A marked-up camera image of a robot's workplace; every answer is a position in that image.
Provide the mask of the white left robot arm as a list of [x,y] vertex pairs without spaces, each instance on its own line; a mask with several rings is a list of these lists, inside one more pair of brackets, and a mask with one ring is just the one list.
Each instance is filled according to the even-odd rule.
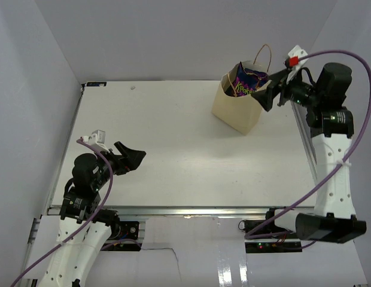
[[121,142],[115,155],[99,143],[81,138],[79,144],[91,152],[74,160],[72,177],[65,185],[59,229],[50,262],[38,286],[84,286],[96,257],[108,239],[120,233],[120,219],[114,210],[104,209],[106,197],[99,192],[112,186],[115,176],[136,170],[146,153]]

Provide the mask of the dark blue snack bag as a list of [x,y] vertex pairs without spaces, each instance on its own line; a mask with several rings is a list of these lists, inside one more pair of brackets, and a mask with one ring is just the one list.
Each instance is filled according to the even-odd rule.
[[233,95],[235,97],[251,95],[267,82],[268,74],[266,72],[245,68],[240,62],[232,82]]

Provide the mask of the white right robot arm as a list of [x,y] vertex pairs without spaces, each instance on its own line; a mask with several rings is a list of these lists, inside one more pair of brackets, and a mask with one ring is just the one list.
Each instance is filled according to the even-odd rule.
[[300,240],[346,243],[363,235],[365,221],[357,219],[350,190],[350,163],[344,157],[354,135],[353,115],[344,106],[352,82],[352,70],[340,63],[324,65],[316,81],[303,82],[302,73],[286,68],[268,77],[268,83],[253,98],[269,111],[273,99],[307,110],[306,121],[316,156],[317,199],[312,214],[294,209],[271,209],[265,233],[279,238],[285,231]]

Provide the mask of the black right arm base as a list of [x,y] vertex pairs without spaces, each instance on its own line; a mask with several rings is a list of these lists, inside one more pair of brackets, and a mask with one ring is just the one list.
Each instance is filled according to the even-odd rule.
[[[248,233],[255,227],[259,226],[266,219],[274,216],[276,209],[270,208],[265,213],[265,219],[250,220],[242,219],[238,223],[239,231]],[[301,241],[297,236],[284,229],[277,227],[275,223],[262,227],[251,235],[251,242],[246,242],[245,249],[247,253],[255,254],[270,254],[270,253],[287,253],[287,252],[302,252]]]

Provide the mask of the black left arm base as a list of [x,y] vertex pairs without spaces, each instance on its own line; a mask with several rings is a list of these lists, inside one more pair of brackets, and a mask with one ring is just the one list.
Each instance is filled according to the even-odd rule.
[[102,209],[94,217],[93,222],[102,222],[111,229],[111,235],[104,243],[101,251],[141,250],[141,244],[138,242],[138,221],[122,221],[117,211]]

